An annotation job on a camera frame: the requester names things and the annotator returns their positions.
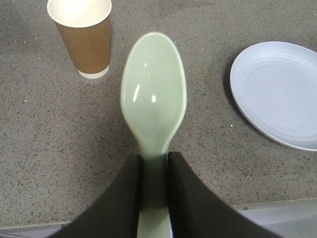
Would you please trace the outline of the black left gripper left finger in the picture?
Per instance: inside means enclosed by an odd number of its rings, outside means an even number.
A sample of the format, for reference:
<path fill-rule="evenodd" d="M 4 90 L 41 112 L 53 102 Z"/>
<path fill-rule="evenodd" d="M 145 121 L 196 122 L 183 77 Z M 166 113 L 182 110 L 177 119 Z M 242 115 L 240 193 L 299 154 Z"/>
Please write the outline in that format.
<path fill-rule="evenodd" d="M 141 202 L 142 157 L 130 155 L 110 186 L 53 238 L 135 238 Z"/>

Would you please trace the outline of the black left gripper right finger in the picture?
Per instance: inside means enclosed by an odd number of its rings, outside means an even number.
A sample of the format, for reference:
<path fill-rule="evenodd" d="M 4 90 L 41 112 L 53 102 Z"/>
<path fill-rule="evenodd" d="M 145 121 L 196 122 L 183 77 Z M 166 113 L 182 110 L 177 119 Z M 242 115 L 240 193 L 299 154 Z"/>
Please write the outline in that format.
<path fill-rule="evenodd" d="M 192 171 L 179 152 L 167 159 L 167 200 L 175 238 L 277 238 L 239 214 Z"/>

